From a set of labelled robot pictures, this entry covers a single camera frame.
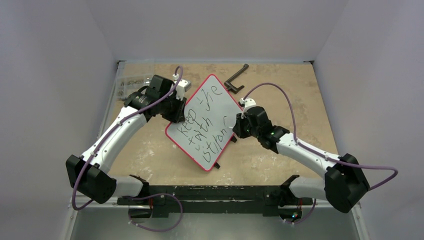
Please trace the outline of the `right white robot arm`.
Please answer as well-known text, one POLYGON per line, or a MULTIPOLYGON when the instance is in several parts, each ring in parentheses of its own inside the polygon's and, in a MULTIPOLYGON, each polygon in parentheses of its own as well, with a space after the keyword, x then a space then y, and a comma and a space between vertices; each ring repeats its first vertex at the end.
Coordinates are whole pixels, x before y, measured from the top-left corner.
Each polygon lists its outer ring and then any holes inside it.
POLYGON ((296 139, 288 129, 273 125, 261 106, 238 113, 232 131, 240 139, 257 139, 263 148, 289 157, 319 175, 320 178, 292 175, 280 185, 280 206, 310 198, 327 201, 339 212, 348 213, 371 190, 353 155, 328 153, 296 139))

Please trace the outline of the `clear plastic screw box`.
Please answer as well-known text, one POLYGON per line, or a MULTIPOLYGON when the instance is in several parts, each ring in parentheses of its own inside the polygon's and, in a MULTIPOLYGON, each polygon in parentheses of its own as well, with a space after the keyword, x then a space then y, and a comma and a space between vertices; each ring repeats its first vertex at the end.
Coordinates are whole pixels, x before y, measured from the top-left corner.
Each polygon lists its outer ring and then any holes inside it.
POLYGON ((121 76, 115 81, 115 94, 119 100, 125 100, 133 92, 150 84, 152 75, 121 76))

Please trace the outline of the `red framed whiteboard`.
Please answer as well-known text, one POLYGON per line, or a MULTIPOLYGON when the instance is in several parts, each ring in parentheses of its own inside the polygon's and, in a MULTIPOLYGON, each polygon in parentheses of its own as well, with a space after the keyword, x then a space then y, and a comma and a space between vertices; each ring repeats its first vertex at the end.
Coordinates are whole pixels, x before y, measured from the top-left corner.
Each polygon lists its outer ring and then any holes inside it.
POLYGON ((170 123, 165 135, 204 171, 210 171, 231 141, 234 133, 229 127, 241 111, 224 84, 210 74, 187 101, 185 121, 170 123))

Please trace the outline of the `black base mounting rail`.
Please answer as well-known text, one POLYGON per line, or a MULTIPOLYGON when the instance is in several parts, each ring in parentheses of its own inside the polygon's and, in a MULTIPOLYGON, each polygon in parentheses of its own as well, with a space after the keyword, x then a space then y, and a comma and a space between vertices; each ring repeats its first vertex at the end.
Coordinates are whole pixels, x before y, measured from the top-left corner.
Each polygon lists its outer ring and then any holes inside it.
POLYGON ((297 198, 280 185, 153 185, 137 197, 119 197, 119 206, 128 206, 131 217, 146 210, 153 218, 169 214, 261 214, 264 217, 301 217, 309 198, 297 198))

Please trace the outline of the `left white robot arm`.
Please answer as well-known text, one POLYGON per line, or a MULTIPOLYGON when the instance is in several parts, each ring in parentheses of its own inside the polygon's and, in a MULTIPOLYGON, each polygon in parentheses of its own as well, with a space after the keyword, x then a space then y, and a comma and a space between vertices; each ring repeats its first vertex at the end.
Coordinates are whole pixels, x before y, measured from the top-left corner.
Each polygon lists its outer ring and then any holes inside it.
POLYGON ((131 93, 113 123, 80 155, 70 155, 65 166, 72 187, 71 203, 78 210, 76 195, 81 193, 89 200, 103 204, 112 197, 130 197, 138 205, 146 203, 149 191, 142 178, 130 175, 114 177, 109 171, 124 146, 134 134, 157 115, 170 123, 184 121, 187 102, 185 93, 191 82, 154 75, 149 85, 131 93))

